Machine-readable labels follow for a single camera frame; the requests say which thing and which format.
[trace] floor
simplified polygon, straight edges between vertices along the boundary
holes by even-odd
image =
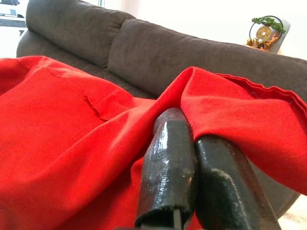
[[[15,58],[19,40],[18,29],[0,27],[0,58]],[[307,230],[307,196],[301,195],[279,223],[283,230]]]

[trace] sofa cushion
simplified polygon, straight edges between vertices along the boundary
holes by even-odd
[[[30,0],[26,15],[28,28],[100,67],[122,23],[134,18],[79,0]]]
[[[295,91],[307,102],[307,62],[251,48],[199,39],[137,19],[126,20],[114,39],[108,68],[159,95],[185,68],[249,78]]]
[[[17,56],[44,55],[55,60],[61,61],[75,68],[81,69],[94,76],[108,80],[121,88],[125,89],[133,96],[142,98],[154,98],[152,94],[141,90],[140,88],[126,82],[122,78],[110,73],[107,68],[101,68],[93,63],[79,58],[64,49],[59,48],[50,41],[44,39],[33,31],[27,31],[23,34],[17,48]]]

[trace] red fabric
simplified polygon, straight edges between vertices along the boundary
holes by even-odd
[[[46,57],[2,59],[0,229],[133,226],[142,155],[170,107],[194,139],[225,137],[307,194],[306,104],[293,92],[188,68],[148,100]]]

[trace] sofa backrest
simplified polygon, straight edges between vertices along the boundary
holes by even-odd
[[[59,47],[106,67],[114,37],[131,18],[80,0],[30,0],[26,24]]]
[[[306,61],[200,39],[138,19],[123,23],[108,63],[111,72],[154,95],[190,66],[277,85],[307,102]]]

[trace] white wall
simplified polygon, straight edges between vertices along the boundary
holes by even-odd
[[[237,44],[248,38],[253,17],[275,15],[291,24],[282,52],[307,60],[304,0],[106,0],[105,7],[185,34]]]

